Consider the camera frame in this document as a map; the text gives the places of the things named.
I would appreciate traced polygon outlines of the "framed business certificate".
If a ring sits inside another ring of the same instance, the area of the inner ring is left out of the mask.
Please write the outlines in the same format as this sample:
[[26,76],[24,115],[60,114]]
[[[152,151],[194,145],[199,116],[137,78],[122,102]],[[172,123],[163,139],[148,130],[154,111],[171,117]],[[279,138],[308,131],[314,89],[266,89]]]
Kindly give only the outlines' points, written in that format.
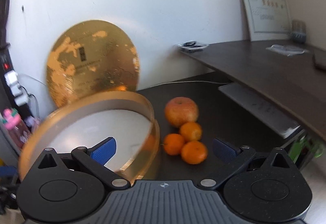
[[243,0],[251,41],[288,40],[291,31],[287,0]]

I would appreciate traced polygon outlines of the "patterned cup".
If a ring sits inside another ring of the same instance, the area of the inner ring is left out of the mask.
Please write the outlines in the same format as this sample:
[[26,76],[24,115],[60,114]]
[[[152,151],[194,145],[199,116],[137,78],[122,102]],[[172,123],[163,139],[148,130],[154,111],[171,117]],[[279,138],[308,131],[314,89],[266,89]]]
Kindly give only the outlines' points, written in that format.
[[306,43],[307,32],[304,21],[296,19],[292,21],[291,39],[293,42]]

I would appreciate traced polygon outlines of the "red yellow apple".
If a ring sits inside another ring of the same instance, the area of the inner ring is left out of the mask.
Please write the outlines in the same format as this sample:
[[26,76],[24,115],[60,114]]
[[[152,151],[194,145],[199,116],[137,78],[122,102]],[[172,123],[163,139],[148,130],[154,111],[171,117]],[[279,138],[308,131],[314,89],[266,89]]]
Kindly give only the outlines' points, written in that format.
[[175,97],[165,105],[164,114],[171,126],[180,127],[187,122],[196,122],[199,108],[190,98]]

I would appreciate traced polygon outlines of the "clear plastic packet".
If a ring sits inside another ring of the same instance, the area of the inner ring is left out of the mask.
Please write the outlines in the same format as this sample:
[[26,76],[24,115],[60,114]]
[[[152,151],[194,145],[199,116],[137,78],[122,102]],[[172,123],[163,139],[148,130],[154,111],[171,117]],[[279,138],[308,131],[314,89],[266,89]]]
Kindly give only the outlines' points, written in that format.
[[176,46],[182,51],[197,52],[197,51],[203,51],[209,45],[198,41],[188,41],[184,43],[179,43]]

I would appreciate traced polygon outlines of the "stack of white papers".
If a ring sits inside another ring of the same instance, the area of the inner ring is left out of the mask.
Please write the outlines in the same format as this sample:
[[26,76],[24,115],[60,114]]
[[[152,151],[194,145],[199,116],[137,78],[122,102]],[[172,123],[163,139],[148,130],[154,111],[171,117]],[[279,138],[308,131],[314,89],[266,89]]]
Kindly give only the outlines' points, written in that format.
[[296,121],[277,107],[238,83],[223,85],[218,89],[283,139],[288,138],[301,128]]

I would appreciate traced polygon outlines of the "pink water bottle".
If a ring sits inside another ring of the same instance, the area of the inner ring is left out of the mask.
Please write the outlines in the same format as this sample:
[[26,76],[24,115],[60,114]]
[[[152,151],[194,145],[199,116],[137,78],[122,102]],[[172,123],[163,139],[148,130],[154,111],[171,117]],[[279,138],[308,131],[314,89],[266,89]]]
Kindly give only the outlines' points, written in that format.
[[2,123],[9,133],[10,138],[21,150],[30,137],[30,131],[15,108],[5,109]]

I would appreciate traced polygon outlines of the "mandarin orange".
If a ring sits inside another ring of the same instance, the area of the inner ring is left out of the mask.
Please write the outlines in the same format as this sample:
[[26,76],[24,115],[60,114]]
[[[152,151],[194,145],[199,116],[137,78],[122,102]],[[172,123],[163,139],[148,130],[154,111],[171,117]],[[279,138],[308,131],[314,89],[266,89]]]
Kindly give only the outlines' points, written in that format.
[[207,147],[199,141],[189,141],[181,149],[181,158],[192,165],[202,163],[208,157]]
[[187,122],[180,127],[179,133],[186,142],[199,141],[202,138],[202,127],[197,122]]
[[163,149],[170,156],[177,156],[181,153],[185,139],[180,134],[168,134],[163,140]]

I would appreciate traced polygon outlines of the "dark wooden shelf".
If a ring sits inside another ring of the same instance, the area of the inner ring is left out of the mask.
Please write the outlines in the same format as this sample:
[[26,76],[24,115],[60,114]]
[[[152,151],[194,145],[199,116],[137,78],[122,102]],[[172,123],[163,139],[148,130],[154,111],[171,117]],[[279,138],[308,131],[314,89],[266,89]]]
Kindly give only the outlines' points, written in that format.
[[325,139],[325,73],[313,64],[314,47],[285,56],[268,50],[290,41],[232,41],[183,54],[248,87],[290,115],[306,130]]

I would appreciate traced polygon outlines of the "black power strip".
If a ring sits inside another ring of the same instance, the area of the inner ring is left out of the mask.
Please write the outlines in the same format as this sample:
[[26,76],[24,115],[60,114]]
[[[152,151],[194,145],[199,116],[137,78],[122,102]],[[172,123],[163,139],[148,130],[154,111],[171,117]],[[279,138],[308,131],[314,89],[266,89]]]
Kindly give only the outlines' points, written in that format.
[[27,126],[32,126],[34,115],[28,106],[29,96],[18,81],[18,74],[13,67],[8,45],[1,47],[1,83],[10,107],[18,111]]

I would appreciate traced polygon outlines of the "gold round box base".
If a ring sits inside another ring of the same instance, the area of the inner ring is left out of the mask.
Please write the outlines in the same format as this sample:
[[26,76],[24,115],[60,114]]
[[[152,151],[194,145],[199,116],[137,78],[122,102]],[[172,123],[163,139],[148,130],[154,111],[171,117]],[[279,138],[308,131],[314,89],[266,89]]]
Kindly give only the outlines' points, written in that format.
[[88,148],[107,137],[117,150],[105,166],[131,183],[154,179],[160,163],[160,127],[152,104],[134,92],[103,92],[54,111],[28,139],[20,154],[18,171],[24,179],[43,149],[69,153]]

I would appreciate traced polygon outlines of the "plastic bag on shelf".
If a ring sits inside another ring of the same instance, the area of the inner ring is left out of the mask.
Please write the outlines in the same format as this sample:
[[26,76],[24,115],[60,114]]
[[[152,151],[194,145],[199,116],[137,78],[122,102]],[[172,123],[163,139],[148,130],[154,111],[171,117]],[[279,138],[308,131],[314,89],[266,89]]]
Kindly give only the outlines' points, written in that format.
[[308,50],[293,45],[271,45],[270,47],[266,47],[266,50],[287,57],[309,53]]

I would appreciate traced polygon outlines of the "gold box lid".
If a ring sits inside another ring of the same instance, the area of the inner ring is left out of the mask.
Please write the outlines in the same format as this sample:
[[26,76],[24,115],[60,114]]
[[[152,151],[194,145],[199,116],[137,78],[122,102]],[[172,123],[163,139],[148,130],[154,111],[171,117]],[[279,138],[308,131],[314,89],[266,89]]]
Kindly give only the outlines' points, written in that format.
[[46,63],[47,88],[58,108],[99,92],[134,92],[139,73],[129,36],[103,20],[83,21],[65,31]]

